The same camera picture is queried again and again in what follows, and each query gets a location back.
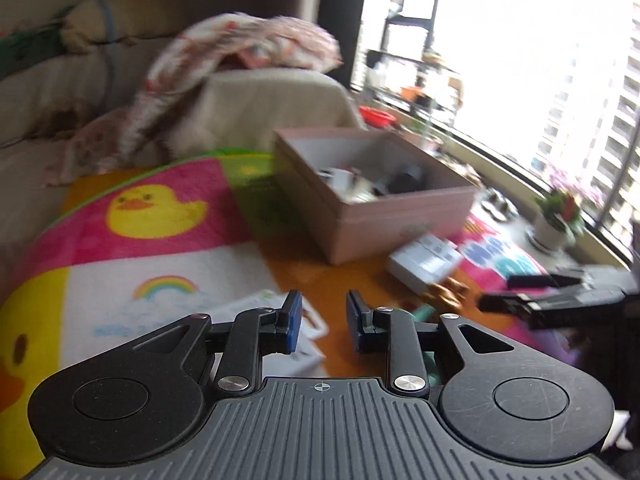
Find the gray gripper base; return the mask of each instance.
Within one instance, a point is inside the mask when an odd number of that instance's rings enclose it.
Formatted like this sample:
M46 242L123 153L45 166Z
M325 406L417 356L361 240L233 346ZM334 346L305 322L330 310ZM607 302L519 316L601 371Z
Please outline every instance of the gray gripper base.
M491 460L453 438L429 403L393 396L376 379L269 378L252 396L221 400L198 434L158 458L108 468L49 458L30 478L605 480L617 476L591 456L557 466Z

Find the triangular cutout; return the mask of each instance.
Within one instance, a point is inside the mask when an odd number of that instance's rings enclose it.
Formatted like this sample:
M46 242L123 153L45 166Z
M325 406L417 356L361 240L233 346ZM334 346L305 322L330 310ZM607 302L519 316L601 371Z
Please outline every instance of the triangular cutout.
M188 325L174 326L171 330L140 343L134 347L134 350L152 352L154 354L170 354L188 331Z
M461 325L460 333L465 337L466 342L477 354L495 354L497 352L509 352L513 346L504 341L496 339L487 332L477 329L471 325Z

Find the pink box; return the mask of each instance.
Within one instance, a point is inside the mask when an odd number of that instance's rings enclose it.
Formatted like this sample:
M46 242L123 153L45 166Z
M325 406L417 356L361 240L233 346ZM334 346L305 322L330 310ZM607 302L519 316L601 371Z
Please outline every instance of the pink box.
M462 229L476 187L390 132L358 128L276 130L274 174L329 263L389 253L425 232L446 238ZM375 182L408 164L420 166L429 190L349 204L316 175L321 168L354 167Z

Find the white flower pot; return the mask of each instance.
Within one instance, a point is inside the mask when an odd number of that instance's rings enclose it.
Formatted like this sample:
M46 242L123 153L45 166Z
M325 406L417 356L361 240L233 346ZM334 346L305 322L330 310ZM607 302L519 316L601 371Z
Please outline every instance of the white flower pot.
M530 238L534 246L548 253L562 250L567 243L566 233L561 233L551 227L542 213L538 213L536 221L533 223Z

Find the rainbow print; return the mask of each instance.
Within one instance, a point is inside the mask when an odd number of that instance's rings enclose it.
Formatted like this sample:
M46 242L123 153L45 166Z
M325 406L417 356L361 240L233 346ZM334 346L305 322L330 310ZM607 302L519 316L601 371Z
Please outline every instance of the rainbow print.
M184 294L193 294L198 291L198 287L191 280L182 276L158 276L139 285L133 293L133 299L150 300L159 291L167 289L178 290Z

